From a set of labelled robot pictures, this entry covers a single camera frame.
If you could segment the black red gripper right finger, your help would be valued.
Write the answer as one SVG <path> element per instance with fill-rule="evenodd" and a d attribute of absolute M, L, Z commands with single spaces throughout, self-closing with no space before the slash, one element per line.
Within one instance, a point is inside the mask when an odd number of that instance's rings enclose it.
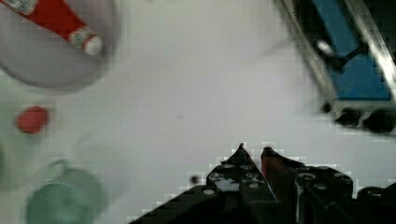
<path fill-rule="evenodd" d="M 350 215 L 353 182 L 328 166 L 308 166 L 271 147 L 262 155 L 262 172 L 278 201 L 296 224 L 354 224 Z"/>

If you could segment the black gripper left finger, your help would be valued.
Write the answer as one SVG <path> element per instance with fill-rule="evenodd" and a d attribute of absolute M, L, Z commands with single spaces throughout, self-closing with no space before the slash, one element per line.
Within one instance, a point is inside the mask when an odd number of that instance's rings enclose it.
<path fill-rule="evenodd" d="M 222 198 L 214 224 L 276 224 L 276 197 L 243 143 L 207 175 L 205 184 Z"/>

